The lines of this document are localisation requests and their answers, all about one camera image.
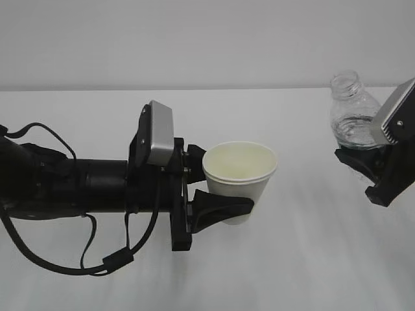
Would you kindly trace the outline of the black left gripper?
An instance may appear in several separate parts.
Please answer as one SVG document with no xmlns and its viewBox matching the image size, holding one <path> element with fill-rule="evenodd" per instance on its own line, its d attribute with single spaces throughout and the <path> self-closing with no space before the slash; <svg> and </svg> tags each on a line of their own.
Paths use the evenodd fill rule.
<svg viewBox="0 0 415 311">
<path fill-rule="evenodd" d="M 167 213 L 170 221 L 171 249 L 188 251 L 192 234 L 224 220 L 248 215 L 254 208 L 250 198 L 221 196 L 196 190 L 191 202 L 191 233 L 189 232 L 184 190 L 184 161 L 182 152 L 184 140 L 174 137 L 174 151 L 168 165 L 160 167 L 148 164 L 150 154 L 151 108 L 146 104 L 138 121 L 128 155 L 126 173 L 126 209 L 130 213 L 150 213 L 150 222 L 139 242 L 132 246 L 132 252 L 139 251 L 152 234 L 158 215 Z M 195 144 L 189 144 L 185 152 L 185 166 L 188 169 L 187 183 L 206 180 L 202 160 L 206 151 Z"/>
</svg>

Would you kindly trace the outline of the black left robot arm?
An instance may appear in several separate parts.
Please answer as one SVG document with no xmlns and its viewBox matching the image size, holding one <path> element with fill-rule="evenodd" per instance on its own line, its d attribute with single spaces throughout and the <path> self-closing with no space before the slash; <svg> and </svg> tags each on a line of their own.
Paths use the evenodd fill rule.
<svg viewBox="0 0 415 311">
<path fill-rule="evenodd" d="M 79 159 L 74 152 L 17 143 L 28 131 L 1 128 L 1 203 L 13 218 L 167 213 L 172 250 L 187 251 L 195 233 L 254 207 L 245 194 L 197 190 L 188 197 L 188 185 L 206 179 L 205 151 L 174 136 L 172 109 L 159 102 L 143 107 L 125 160 Z"/>
</svg>

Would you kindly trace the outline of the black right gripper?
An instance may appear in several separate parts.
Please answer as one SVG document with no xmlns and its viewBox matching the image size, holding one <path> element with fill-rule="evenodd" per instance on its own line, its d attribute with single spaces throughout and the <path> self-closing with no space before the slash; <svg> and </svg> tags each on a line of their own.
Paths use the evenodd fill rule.
<svg viewBox="0 0 415 311">
<path fill-rule="evenodd" d="M 341 163 L 374 184 L 365 194 L 373 204 L 382 207 L 388 207 L 414 183 L 414 136 L 390 149 L 389 156 L 387 147 L 362 150 L 340 147 L 335 150 Z"/>
</svg>

